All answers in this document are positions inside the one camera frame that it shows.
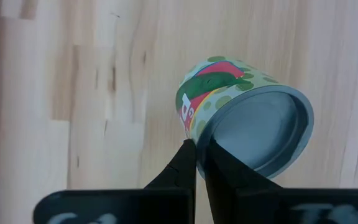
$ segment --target can label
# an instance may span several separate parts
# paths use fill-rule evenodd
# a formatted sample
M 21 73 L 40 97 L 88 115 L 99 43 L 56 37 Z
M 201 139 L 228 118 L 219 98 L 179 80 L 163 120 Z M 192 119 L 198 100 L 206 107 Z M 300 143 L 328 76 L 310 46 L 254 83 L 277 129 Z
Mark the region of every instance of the can label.
M 241 79 L 244 72 L 228 61 L 207 65 L 179 88 L 176 107 L 185 126 L 186 136 L 190 138 L 190 126 L 200 105 L 216 90 L 248 81 Z

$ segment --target wooden surface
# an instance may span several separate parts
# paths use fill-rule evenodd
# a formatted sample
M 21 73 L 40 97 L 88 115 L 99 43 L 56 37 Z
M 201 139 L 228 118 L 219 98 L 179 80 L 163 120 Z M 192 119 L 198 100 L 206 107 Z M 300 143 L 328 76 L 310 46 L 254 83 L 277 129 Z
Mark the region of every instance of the wooden surface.
M 0 224 L 31 223 L 56 190 L 143 187 L 185 138 L 179 83 L 213 55 L 313 105 L 311 141 L 275 181 L 358 187 L 358 0 L 0 0 Z

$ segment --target can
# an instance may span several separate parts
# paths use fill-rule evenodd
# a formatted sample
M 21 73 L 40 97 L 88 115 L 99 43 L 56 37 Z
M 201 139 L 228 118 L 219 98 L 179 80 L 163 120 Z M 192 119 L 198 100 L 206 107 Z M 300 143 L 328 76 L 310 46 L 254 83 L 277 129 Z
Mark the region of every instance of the can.
M 185 75 L 175 105 L 187 138 L 197 145 L 203 177 L 211 139 L 272 178 L 301 154 L 313 130 L 313 109 L 304 94 L 223 56 L 210 57 Z

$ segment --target can lid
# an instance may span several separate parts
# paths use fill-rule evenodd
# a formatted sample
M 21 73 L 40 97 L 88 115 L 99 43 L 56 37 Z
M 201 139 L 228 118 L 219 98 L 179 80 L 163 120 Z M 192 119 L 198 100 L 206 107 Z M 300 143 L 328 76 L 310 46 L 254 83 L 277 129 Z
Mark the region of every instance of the can lid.
M 284 171 L 305 148 L 313 130 L 308 99 L 289 86 L 270 85 L 245 92 L 219 109 L 198 142 L 198 169 L 204 177 L 205 149 L 211 139 L 261 175 Z

